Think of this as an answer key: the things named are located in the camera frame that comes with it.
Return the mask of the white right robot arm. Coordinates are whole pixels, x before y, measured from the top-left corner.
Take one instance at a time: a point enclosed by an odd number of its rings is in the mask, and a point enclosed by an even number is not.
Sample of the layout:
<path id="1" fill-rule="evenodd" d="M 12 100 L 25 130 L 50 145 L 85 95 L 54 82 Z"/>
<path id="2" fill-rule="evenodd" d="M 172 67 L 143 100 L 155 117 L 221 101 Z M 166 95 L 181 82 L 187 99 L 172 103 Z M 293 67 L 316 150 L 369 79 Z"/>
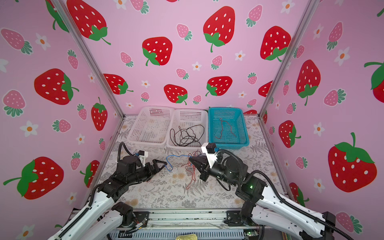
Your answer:
<path id="1" fill-rule="evenodd" d="M 201 180 L 213 177 L 236 188 L 236 196 L 244 201 L 240 215 L 245 221 L 301 240 L 333 240 L 335 233 L 351 239 L 336 227 L 335 215 L 312 211 L 281 195 L 266 174 L 260 170 L 249 173 L 248 166 L 228 150 L 209 150 L 189 161 L 200 172 Z"/>

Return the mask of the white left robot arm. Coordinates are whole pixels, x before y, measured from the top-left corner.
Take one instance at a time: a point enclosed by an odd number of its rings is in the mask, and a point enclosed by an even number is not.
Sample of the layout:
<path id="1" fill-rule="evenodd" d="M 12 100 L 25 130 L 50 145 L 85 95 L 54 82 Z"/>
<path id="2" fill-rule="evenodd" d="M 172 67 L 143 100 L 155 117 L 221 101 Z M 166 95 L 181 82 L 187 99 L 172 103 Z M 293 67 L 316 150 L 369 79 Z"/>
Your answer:
<path id="1" fill-rule="evenodd" d="M 118 157 L 115 172 L 96 185 L 88 203 L 57 233 L 52 240 L 102 240 L 124 221 L 135 222 L 133 208 L 118 203 L 129 187 L 148 182 L 167 166 L 167 162 L 152 160 L 147 163 L 146 153 L 128 153 Z"/>

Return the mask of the left white plastic basket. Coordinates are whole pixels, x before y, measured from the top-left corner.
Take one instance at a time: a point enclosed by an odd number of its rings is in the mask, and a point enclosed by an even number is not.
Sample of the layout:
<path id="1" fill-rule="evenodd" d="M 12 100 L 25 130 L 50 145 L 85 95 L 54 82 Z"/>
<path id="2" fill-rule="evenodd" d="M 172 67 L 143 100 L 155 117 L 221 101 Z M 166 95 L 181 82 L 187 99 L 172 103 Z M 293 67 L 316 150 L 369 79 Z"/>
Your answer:
<path id="1" fill-rule="evenodd" d="M 142 108 L 127 137 L 137 145 L 163 148 L 171 124 L 174 109 L 148 106 Z"/>

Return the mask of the white plastic basket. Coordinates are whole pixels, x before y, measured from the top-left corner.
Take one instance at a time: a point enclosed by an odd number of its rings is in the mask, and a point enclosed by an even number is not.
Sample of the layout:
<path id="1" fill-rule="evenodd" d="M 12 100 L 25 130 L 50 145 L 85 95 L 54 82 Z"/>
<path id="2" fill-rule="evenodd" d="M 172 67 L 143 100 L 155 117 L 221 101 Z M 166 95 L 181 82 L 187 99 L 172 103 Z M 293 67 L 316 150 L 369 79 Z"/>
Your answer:
<path id="1" fill-rule="evenodd" d="M 137 145 L 163 148 L 171 124 L 174 109 L 148 106 L 142 108 L 127 137 Z"/>
<path id="2" fill-rule="evenodd" d="M 204 110 L 175 110 L 167 133 L 167 147 L 178 151 L 199 150 L 208 142 L 209 118 Z"/>

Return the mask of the middle white plastic basket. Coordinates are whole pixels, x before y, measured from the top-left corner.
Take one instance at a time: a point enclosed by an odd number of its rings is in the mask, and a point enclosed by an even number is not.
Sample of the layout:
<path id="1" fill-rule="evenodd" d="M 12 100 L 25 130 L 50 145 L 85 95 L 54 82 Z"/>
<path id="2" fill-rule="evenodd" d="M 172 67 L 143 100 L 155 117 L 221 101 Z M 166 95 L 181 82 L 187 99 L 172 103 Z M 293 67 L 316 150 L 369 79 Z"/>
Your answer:
<path id="1" fill-rule="evenodd" d="M 208 142 L 209 118 L 204 110 L 175 110 L 167 133 L 167 147 L 178 151 L 199 150 Z"/>

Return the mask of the teal plastic basket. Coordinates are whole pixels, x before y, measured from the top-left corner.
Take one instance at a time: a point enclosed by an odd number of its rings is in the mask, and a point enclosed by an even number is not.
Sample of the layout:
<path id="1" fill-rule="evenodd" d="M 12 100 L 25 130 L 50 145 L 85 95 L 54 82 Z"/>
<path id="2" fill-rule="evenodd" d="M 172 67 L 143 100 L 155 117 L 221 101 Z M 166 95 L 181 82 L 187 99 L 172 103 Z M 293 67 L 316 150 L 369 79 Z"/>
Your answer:
<path id="1" fill-rule="evenodd" d="M 250 144 L 243 111 L 238 108 L 210 108 L 209 142 L 220 149 L 239 150 Z"/>

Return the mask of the gold object at bottom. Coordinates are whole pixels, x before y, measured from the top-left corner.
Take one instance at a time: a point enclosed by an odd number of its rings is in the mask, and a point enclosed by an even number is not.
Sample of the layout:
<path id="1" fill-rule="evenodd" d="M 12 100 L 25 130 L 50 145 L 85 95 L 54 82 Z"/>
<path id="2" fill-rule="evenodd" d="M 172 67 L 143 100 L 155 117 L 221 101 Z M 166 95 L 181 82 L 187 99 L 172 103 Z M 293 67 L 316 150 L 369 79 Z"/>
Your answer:
<path id="1" fill-rule="evenodd" d="M 176 240 L 198 240 L 196 234 L 180 235 L 176 237 Z"/>

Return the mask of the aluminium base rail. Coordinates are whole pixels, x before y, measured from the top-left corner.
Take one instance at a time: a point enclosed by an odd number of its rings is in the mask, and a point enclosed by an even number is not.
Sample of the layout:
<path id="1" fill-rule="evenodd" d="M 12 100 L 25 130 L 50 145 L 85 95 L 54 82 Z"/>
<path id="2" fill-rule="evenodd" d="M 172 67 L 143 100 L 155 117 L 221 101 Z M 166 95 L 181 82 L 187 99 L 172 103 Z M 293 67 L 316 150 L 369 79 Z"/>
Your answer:
<path id="1" fill-rule="evenodd" d="M 246 221 L 238 210 L 120 210 L 93 214 L 79 211 L 53 240 L 174 240 L 196 235 L 199 240 L 262 240 L 267 231 L 301 239 L 298 224 L 263 208 Z"/>

